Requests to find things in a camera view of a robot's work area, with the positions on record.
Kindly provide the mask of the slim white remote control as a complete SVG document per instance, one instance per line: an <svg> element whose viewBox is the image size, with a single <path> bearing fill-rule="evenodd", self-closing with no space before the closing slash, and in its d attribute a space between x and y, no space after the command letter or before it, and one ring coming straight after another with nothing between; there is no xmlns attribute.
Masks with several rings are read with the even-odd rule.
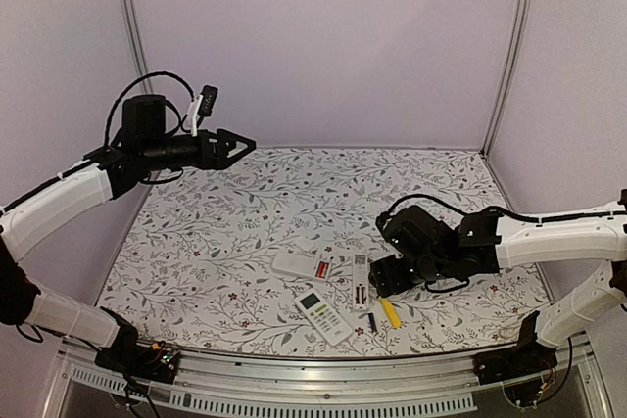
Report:
<svg viewBox="0 0 627 418"><path fill-rule="evenodd" d="M356 254L352 259L352 303L354 311L369 309L368 257Z"/></svg>

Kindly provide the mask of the yellow pry tool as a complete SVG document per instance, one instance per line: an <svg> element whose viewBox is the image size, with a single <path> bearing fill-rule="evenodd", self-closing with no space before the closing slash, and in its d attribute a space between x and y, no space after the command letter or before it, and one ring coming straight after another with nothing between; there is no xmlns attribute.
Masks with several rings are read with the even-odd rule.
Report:
<svg viewBox="0 0 627 418"><path fill-rule="evenodd" d="M390 323L390 325L394 328L394 329L400 329L402 327L402 321L395 309L395 307L392 305L392 303L382 297L378 298L382 309Z"/></svg>

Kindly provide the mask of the black-faced white remote control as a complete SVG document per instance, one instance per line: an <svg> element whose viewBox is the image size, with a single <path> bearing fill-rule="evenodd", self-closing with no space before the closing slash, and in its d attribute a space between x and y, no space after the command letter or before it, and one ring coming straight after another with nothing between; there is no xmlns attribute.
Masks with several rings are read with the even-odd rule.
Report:
<svg viewBox="0 0 627 418"><path fill-rule="evenodd" d="M318 264L324 261L321 258L314 258L306 255L295 255L282 253L278 254L272 264L271 268L278 273L292 275L296 277L302 277L313 280L326 280L330 272L330 263L328 269L328 275L326 279L319 279L315 277Z"/></svg>

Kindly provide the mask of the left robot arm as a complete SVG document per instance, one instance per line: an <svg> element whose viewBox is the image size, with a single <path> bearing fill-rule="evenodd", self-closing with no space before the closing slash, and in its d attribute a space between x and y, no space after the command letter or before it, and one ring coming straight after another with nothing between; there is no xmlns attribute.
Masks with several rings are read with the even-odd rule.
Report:
<svg viewBox="0 0 627 418"><path fill-rule="evenodd" d="M166 129L170 101L146 94L122 104L121 128L113 142L86 154L70 169L1 209L1 322L30 325L83 340L104 349L125 373L145 365L135 327L104 309L60 295L29 279L20 263L58 229L137 185L149 185L155 172L186 168L225 170L251 154L254 140L225 129L200 128L217 97L207 86L193 98L188 132Z"/></svg>

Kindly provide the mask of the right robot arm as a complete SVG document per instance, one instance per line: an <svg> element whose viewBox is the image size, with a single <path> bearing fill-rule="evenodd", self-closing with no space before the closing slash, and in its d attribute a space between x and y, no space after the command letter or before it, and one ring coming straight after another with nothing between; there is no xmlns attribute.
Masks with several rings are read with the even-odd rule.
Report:
<svg viewBox="0 0 627 418"><path fill-rule="evenodd" d="M526 375L555 349L626 302L626 198L566 213L523 215L490 206L463 212L456 227L412 205L393 204L375 226L394 250L371 263L368 279L383 298L443 279L461 283L519 265L593 260L597 270L558 302L523 321L506 366Z"/></svg>

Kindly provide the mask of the white remote with display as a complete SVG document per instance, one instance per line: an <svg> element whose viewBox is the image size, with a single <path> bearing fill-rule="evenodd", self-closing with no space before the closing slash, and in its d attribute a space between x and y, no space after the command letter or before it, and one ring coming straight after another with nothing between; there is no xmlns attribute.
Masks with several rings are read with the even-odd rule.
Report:
<svg viewBox="0 0 627 418"><path fill-rule="evenodd" d="M314 329L331 346L349 339L353 329L316 289L304 291L294 298L295 306L306 317Z"/></svg>

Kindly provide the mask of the left purple AAA battery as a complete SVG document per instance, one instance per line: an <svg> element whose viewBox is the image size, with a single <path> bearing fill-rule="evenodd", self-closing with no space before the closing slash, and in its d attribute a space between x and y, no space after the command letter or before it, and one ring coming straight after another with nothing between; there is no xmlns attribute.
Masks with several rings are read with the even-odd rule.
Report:
<svg viewBox="0 0 627 418"><path fill-rule="evenodd" d="M367 314L367 318L368 318L368 323L369 323L369 327L370 327L371 333L372 334L378 333L377 324L376 324L376 320L375 320L374 314L372 312L369 312Z"/></svg>

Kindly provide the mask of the upper red AAA battery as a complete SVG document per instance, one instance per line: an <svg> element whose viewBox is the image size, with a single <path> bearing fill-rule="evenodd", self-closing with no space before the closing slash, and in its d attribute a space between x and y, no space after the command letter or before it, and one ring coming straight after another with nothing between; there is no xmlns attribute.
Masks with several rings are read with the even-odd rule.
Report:
<svg viewBox="0 0 627 418"><path fill-rule="evenodd" d="M329 263L321 261L316 269L315 277L319 279L326 279L328 275Z"/></svg>

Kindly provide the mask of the small white battery cover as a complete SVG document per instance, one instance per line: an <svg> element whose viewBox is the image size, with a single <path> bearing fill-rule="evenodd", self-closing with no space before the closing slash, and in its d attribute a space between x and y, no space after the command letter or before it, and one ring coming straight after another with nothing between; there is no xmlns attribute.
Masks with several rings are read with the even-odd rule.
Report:
<svg viewBox="0 0 627 418"><path fill-rule="evenodd" d="M305 237L300 237L294 241L295 247L307 254L316 255L317 254L317 246L314 241L311 241Z"/></svg>

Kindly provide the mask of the floral patterned table mat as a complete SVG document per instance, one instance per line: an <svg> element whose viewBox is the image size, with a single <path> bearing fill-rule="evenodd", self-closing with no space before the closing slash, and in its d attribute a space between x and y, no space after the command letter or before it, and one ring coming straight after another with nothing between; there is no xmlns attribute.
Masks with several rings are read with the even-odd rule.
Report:
<svg viewBox="0 0 627 418"><path fill-rule="evenodd" d="M483 160L463 151L261 149L225 171L188 170L150 192L98 303L146 340L268 356L426 354L513 340L523 317L550 299L529 265L462 290L443 281L399 295L400 329L378 300L353 310L353 256L387 254L375 218L413 193L449 225L504 201ZM278 254L310 255L295 247L300 237L316 243L311 256L330 261L316 287L353 329L335 347L294 303L314 282L271 268Z"/></svg>

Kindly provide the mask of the front aluminium rail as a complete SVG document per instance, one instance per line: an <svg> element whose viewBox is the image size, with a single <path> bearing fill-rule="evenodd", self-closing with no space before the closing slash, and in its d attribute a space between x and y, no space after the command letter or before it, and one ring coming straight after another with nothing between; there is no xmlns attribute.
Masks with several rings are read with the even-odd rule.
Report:
<svg viewBox="0 0 627 418"><path fill-rule="evenodd" d="M62 344L43 413L47 417L610 417L600 368L584 335L558 352L535 405L520 392L528 375L481 384L469 351L366 359L261 357L186 349L170 384L129 391L99 368L94 352Z"/></svg>

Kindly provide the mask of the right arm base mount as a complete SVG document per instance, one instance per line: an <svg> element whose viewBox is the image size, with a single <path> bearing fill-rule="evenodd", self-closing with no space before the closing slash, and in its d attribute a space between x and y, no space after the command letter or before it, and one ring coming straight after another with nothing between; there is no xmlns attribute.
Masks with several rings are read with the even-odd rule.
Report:
<svg viewBox="0 0 627 418"><path fill-rule="evenodd" d="M535 342L477 353L472 361L479 383L501 383L506 400L517 408L541 402L557 366L556 349Z"/></svg>

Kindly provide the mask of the left aluminium frame post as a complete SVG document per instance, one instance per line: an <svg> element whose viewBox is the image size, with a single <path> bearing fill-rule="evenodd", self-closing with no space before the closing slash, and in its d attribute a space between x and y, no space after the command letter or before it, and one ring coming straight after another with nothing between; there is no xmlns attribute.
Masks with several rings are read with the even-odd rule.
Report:
<svg viewBox="0 0 627 418"><path fill-rule="evenodd" d="M130 56L138 76L148 72L134 0L120 0L121 15L127 36Z"/></svg>

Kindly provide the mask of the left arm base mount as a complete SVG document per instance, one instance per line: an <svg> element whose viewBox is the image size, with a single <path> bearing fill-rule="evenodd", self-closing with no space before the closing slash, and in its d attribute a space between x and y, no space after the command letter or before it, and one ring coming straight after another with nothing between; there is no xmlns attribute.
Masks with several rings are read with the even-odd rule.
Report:
<svg viewBox="0 0 627 418"><path fill-rule="evenodd" d="M180 349L165 342L141 346L134 342L101 348L95 365L148 381L173 384L178 372Z"/></svg>

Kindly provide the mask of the right aluminium frame post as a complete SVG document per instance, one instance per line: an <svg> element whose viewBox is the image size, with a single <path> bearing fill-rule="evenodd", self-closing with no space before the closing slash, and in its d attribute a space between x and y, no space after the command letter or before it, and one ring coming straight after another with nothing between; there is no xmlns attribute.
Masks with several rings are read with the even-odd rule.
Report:
<svg viewBox="0 0 627 418"><path fill-rule="evenodd" d="M496 147L496 141L505 115L508 96L516 72L518 57L522 49L531 3L532 0L515 1L514 16L507 43L505 61L500 75L488 127L481 147L481 154L486 160L490 158Z"/></svg>

